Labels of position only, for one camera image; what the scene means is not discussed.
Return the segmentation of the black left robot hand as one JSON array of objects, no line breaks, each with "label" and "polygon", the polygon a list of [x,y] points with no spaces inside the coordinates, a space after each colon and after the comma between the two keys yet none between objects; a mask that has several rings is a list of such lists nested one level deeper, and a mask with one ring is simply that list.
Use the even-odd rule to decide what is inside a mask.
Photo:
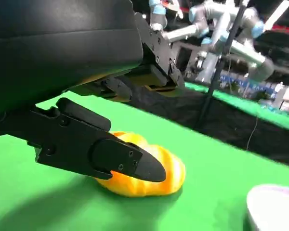
[{"label": "black left robot hand", "polygon": [[131,1],[0,0],[0,136],[27,141],[38,163],[165,180],[152,154],[110,133],[109,119],[61,96],[129,101],[124,75],[164,96],[184,86],[168,41]]}]

